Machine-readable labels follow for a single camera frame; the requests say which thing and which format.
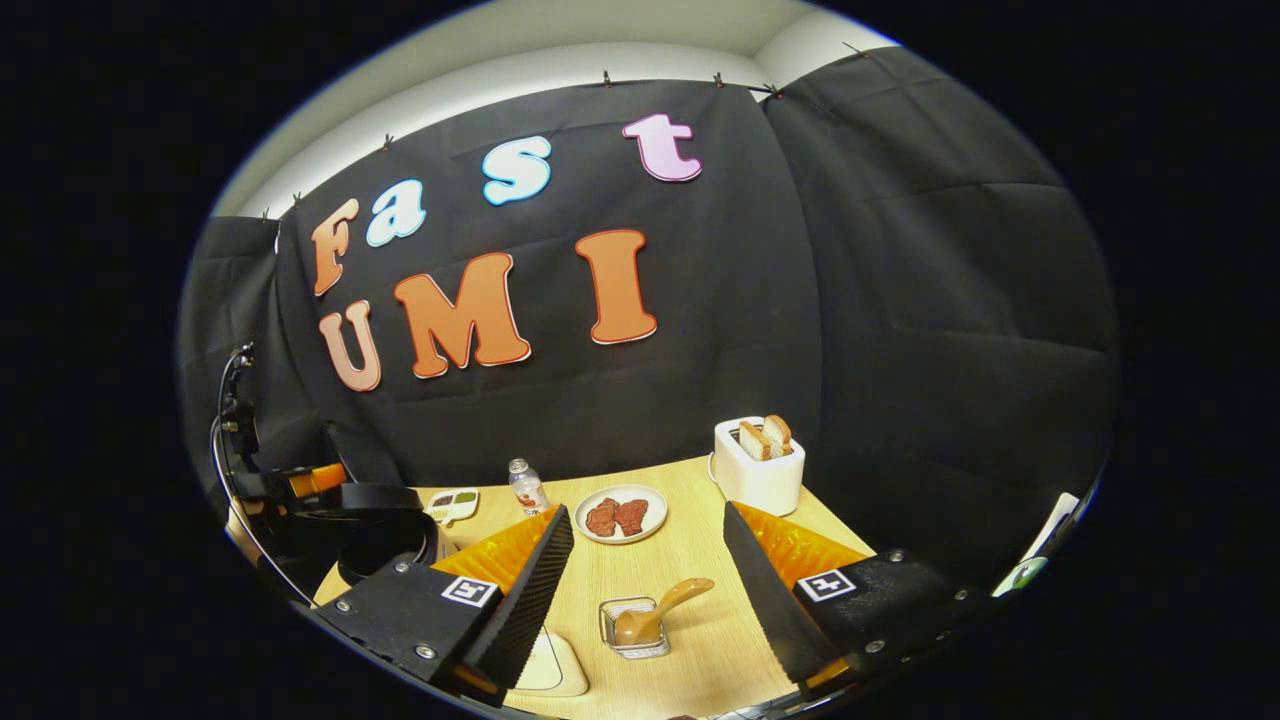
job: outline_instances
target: steak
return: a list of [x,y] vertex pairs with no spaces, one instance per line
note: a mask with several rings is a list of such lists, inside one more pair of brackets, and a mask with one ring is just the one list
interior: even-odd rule
[[639,534],[640,521],[644,520],[644,514],[648,511],[648,500],[632,500],[618,506],[617,512],[614,512],[614,518],[617,518],[618,524],[622,525],[622,534],[626,537]]
[[613,537],[613,530],[617,523],[613,519],[614,511],[618,509],[618,501],[612,497],[605,497],[603,502],[593,507],[586,514],[586,529],[591,530],[602,538]]

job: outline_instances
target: wooden table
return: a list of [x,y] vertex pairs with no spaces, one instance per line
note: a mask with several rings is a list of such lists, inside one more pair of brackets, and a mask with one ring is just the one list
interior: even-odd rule
[[[544,482],[552,505],[572,511],[588,495],[617,484],[649,486],[667,497],[669,511],[658,530],[630,544],[603,544],[573,529],[573,552],[561,577],[545,625],[573,646],[590,689],[552,698],[508,693],[506,705],[570,720],[667,720],[705,717],[750,707],[796,689],[764,639],[722,536],[724,496],[707,477],[707,457],[667,465]],[[422,503],[442,488],[415,488]],[[525,519],[508,486],[483,487],[476,512],[445,534],[466,547]],[[786,516],[852,550],[874,551],[808,489]],[[599,634],[599,605],[609,598],[659,598],[686,578],[710,578],[716,587],[663,619],[671,653],[626,660]],[[315,601],[328,603],[349,587],[330,570]]]

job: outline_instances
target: toast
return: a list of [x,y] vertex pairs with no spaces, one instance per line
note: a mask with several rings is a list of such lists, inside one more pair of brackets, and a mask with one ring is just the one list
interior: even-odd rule
[[771,457],[769,438],[755,425],[741,421],[737,424],[737,443],[751,456],[751,460],[765,461]]
[[795,452],[791,450],[791,428],[777,415],[764,419],[764,437],[769,441],[769,459],[782,457]]

